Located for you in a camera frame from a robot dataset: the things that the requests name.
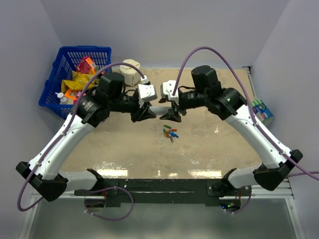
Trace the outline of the long white remote control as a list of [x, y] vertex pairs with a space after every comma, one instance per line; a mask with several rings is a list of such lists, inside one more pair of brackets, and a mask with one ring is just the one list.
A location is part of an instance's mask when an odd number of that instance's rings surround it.
[[158, 106], [150, 106], [150, 111], [154, 113], [156, 116], [162, 116], [168, 113], [170, 107], [158, 107]]

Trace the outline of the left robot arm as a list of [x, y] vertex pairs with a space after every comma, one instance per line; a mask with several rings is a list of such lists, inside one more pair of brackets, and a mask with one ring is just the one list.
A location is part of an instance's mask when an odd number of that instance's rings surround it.
[[48, 202], [64, 192], [87, 190], [91, 195], [103, 191], [103, 177], [93, 169], [82, 172], [63, 172], [62, 164], [80, 143], [110, 112], [129, 113], [133, 122], [154, 119], [150, 109], [157, 98], [155, 88], [146, 77], [137, 91], [125, 93], [124, 76], [110, 72], [100, 78], [99, 84], [78, 99], [60, 130], [49, 144], [29, 162], [20, 162], [16, 170]]

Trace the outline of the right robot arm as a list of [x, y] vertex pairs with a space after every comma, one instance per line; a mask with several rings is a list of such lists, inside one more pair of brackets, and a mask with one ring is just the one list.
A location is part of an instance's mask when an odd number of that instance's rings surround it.
[[181, 122], [181, 116], [188, 109], [207, 107], [237, 130], [261, 158], [255, 167], [230, 170], [219, 183], [212, 187], [221, 197], [232, 196], [245, 186], [260, 185], [274, 191], [288, 176], [303, 154], [280, 143], [270, 131], [254, 116], [247, 100], [234, 88], [224, 88], [218, 80], [215, 69], [208, 65], [191, 71], [194, 87], [188, 92], [177, 90], [177, 82], [170, 80], [160, 86], [160, 103], [171, 102], [171, 108], [161, 117], [163, 120]]

